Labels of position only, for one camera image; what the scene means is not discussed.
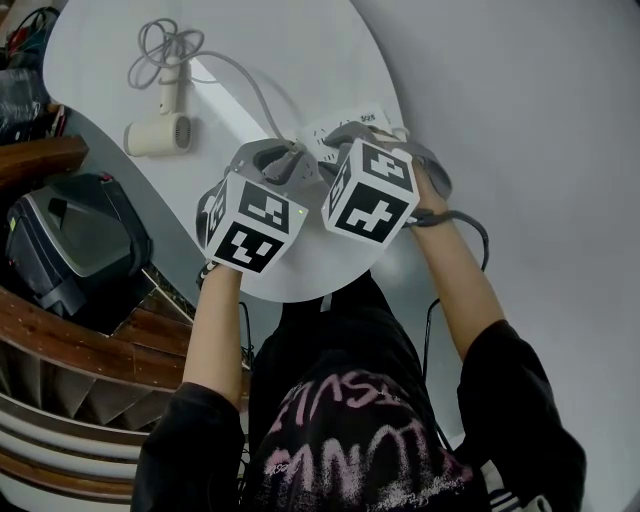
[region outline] white cable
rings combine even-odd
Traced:
[[[149,31],[153,27],[156,27],[158,30],[160,30],[162,34],[162,43],[149,49],[147,48],[147,38],[149,36]],[[195,43],[189,39],[192,37],[195,37],[197,39]],[[201,50],[203,44],[204,33],[201,30],[189,29],[179,32],[178,24],[171,18],[158,18],[156,20],[145,23],[138,32],[138,48],[140,49],[141,55],[134,61],[134,63],[129,68],[129,72],[127,73],[127,81],[129,83],[129,86],[133,87],[134,89],[146,89],[156,80],[156,78],[158,78],[158,75],[163,68],[179,67],[195,57],[205,55],[216,57],[228,64],[231,64],[247,79],[254,92],[256,93],[256,96],[258,97],[258,101],[260,102],[260,106],[264,111],[267,122],[269,123],[269,126],[271,126],[271,129],[275,133],[276,137],[282,140],[283,144],[287,146],[290,151],[295,152],[296,149],[294,148],[293,144],[291,144],[291,142],[289,142],[284,137],[284,135],[282,135],[282,132],[278,128],[273,115],[269,110],[267,101],[265,100],[264,95],[260,90],[260,86],[258,86],[257,82],[253,79],[253,77],[249,74],[245,67],[242,66],[242,64],[240,64],[238,61],[232,59],[231,57],[228,57],[227,55],[224,55],[223,53]],[[174,59],[173,63],[168,64],[167,58],[172,55],[177,56],[178,59],[177,61],[175,61]],[[152,66],[155,66],[156,68],[151,78],[144,82],[140,82],[140,72],[142,70],[142,67],[139,66],[142,62],[147,62]],[[137,72],[135,74],[135,78],[133,78],[132,73],[134,70],[136,70],[136,68]],[[196,78],[190,78],[189,80],[203,84],[218,83],[217,81],[206,81]],[[162,80],[159,80],[158,83],[160,85],[167,85],[174,82],[163,82]]]

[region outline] white round table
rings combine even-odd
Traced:
[[[157,84],[134,90],[126,77],[139,55],[140,27],[161,17],[176,20],[180,30],[202,30],[203,49],[242,63],[287,136],[333,112],[371,104],[384,109],[392,126],[403,125],[384,60],[348,0],[70,0],[47,48],[46,87],[121,148],[129,123],[158,115]],[[196,243],[199,198],[218,183],[241,144],[272,133],[235,69],[201,57],[191,72],[210,73],[220,82],[181,90],[182,111],[195,119],[191,152],[132,161]],[[246,275],[243,291],[271,301],[309,300],[347,285],[381,256],[382,248],[324,229],[320,206],[326,193],[321,183],[292,196],[310,209],[300,235],[266,274]]]

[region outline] hair dryer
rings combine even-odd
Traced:
[[[129,156],[171,156],[191,147],[191,120],[175,113],[178,99],[180,60],[167,57],[160,72],[160,115],[146,122],[131,123],[124,130],[124,151]]]

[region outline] hand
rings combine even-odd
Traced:
[[[436,215],[446,212],[449,209],[447,202],[433,188],[427,171],[415,158],[413,159],[413,173],[420,193],[420,202],[416,208],[431,210]]]

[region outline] black cable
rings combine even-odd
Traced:
[[[419,222],[419,225],[422,225],[423,227],[437,226],[438,224],[442,224],[443,222],[447,222],[453,219],[458,219],[463,222],[466,222],[467,224],[475,228],[476,231],[478,231],[478,233],[480,234],[480,237],[482,238],[482,251],[483,251],[482,264],[480,265],[480,270],[484,272],[485,269],[487,268],[487,263],[489,263],[489,233],[487,233],[487,230],[485,229],[485,227],[482,224],[480,224],[476,219],[474,219],[470,215],[467,215],[466,213],[463,213],[457,210],[449,210],[448,212],[443,213],[441,215],[429,215],[423,218],[421,222]],[[422,355],[422,378],[424,379],[425,384],[427,383],[427,359],[429,354],[429,338],[431,336],[431,318],[433,315],[433,310],[438,304],[440,304],[440,299],[434,300],[429,306],[429,309],[427,310],[427,327],[424,333],[424,351]],[[436,421],[435,417],[433,419],[433,422],[435,424],[438,436],[442,441],[442,444],[444,445],[447,451],[453,452],[453,450],[451,449],[451,444],[449,444],[449,440],[444,435],[444,432],[440,428],[440,425],[438,425],[438,422]]]
[[[249,450],[246,448],[242,449],[242,455],[249,454]],[[238,478],[238,502],[242,501],[242,493],[244,492],[244,488],[247,485],[247,467],[249,466],[248,462],[245,462],[240,456],[240,464],[242,464],[242,478]]]
[[[253,343],[251,343],[251,323],[249,322],[249,309],[244,302],[239,302],[238,305],[242,306],[242,309],[244,310],[244,317],[247,324],[247,348],[242,347],[242,352],[248,359],[249,369],[253,371],[253,360],[255,356],[253,354]]]

